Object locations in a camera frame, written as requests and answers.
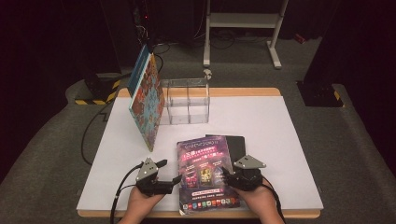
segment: cable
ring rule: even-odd
[[[143,162],[140,162],[140,164],[136,165],[134,168],[132,168],[132,170],[130,170],[125,177],[122,179],[119,188],[117,189],[116,195],[114,196],[114,201],[113,201],[113,205],[111,206],[111,212],[110,212],[110,224],[114,224],[114,215],[116,213],[116,207],[117,207],[117,202],[119,201],[119,197],[121,194],[121,191],[123,189],[126,189],[128,187],[131,187],[132,185],[126,186],[126,187],[122,187],[123,183],[125,182],[126,178],[128,178],[128,176],[136,169],[142,168],[143,166]]]
[[[111,100],[111,101],[110,101],[109,103],[107,103],[101,110],[99,110],[99,112],[97,112],[95,116],[93,116],[93,118],[91,119],[90,123],[88,123],[87,127],[85,128],[84,134],[82,135],[81,147],[80,147],[81,157],[82,157],[82,159],[83,159],[87,164],[89,164],[90,166],[92,166],[92,162],[88,161],[87,158],[85,158],[85,155],[84,155],[84,140],[85,140],[85,136],[86,136],[87,131],[88,131],[88,129],[90,128],[90,126],[91,126],[93,120],[96,119],[96,117],[98,117],[99,115],[105,115],[105,116],[103,117],[103,122],[106,122],[106,121],[107,121],[107,119],[106,119],[107,113],[102,113],[102,111],[104,111],[104,110],[105,110],[109,105],[111,105],[113,102],[114,102],[114,100]]]
[[[204,3],[203,3],[203,5],[202,5],[202,18],[201,18],[201,23],[199,24],[198,30],[197,30],[197,32],[195,33],[194,38],[195,38],[196,36],[198,36],[199,32],[201,31],[202,24],[204,23],[205,9],[206,9],[206,7],[205,7],[205,2],[206,2],[206,1],[204,0]]]
[[[163,58],[160,55],[158,55],[158,54],[154,54],[154,56],[158,57],[161,60],[161,66],[158,69],[158,74],[160,74],[161,69],[163,69]]]
[[[282,218],[283,222],[286,224],[286,220],[283,217],[282,205],[280,204],[279,196],[277,195],[276,191],[274,190],[274,187],[271,184],[271,182],[267,178],[265,178],[263,175],[262,175],[262,178],[265,179],[271,187],[268,187],[268,186],[266,186],[264,184],[261,184],[261,186],[265,187],[266,189],[269,189],[272,192],[272,194],[274,195],[274,198],[275,198],[275,201],[276,201],[276,210],[279,213],[280,217]]]
[[[221,35],[215,35],[215,37],[218,40],[221,40],[221,41],[222,40],[226,40],[226,41],[230,41],[231,40],[231,44],[229,46],[224,47],[224,48],[219,48],[219,47],[216,47],[215,45],[213,45],[212,43],[210,43],[210,46],[213,47],[214,49],[227,49],[227,48],[230,48],[235,43],[235,37],[233,35],[229,35],[229,36],[231,38],[226,38],[225,36],[221,36]]]
[[[201,34],[201,35],[196,36],[196,37],[194,38],[194,40],[197,40],[197,39],[203,37],[205,34],[206,34],[206,33],[203,33],[203,34]]]
[[[154,48],[157,48],[159,46],[167,46],[168,48],[166,50],[162,51],[162,52],[155,52],[155,54],[163,54],[163,53],[167,52],[171,48],[171,45],[167,44],[167,43],[156,44],[156,45],[154,45]]]
[[[235,42],[236,43],[260,43],[267,39],[268,39],[268,37],[264,37],[263,39],[260,39],[259,36],[254,36],[254,39],[252,39],[252,40],[243,40],[243,39],[236,38]]]

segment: transparent plastic container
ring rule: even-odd
[[[165,108],[161,124],[209,122],[209,84],[206,78],[161,80]]]

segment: colorful book cover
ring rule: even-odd
[[[239,207],[238,194],[224,183],[223,166],[232,170],[225,136],[208,136],[177,143],[179,212],[194,213]]]
[[[155,138],[163,113],[164,97],[154,54],[143,47],[128,84],[132,102],[129,110],[148,150],[154,149]]]

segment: human hand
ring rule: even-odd
[[[158,194],[149,197],[140,192],[137,187],[133,187],[129,195],[128,208],[119,224],[140,223],[164,196],[164,194]]]
[[[265,186],[272,188],[271,184],[265,178],[262,179],[262,183]],[[233,189],[247,203],[249,209],[260,218],[261,223],[284,223],[276,210],[276,200],[271,190],[263,186],[259,186],[253,191],[243,191],[236,188]]]

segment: white stand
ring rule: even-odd
[[[255,13],[210,13],[210,0],[207,0],[206,10],[206,34],[204,49],[204,67],[210,66],[210,28],[211,27],[240,27],[240,28],[272,28],[274,34],[271,41],[267,41],[267,46],[276,69],[282,67],[275,44],[279,30],[285,16],[286,7],[289,0],[284,0],[282,7],[277,14],[255,14]]]

